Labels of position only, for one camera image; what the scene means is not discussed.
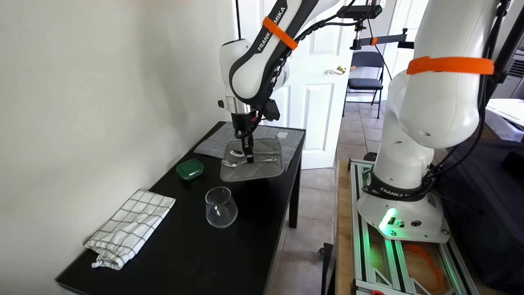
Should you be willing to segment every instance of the white towel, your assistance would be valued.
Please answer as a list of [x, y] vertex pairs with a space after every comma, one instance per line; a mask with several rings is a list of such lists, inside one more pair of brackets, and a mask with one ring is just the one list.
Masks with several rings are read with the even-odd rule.
[[153, 231], [174, 206], [176, 198], [138, 190], [123, 206], [87, 241], [99, 257], [92, 267], [120, 270], [146, 244]]

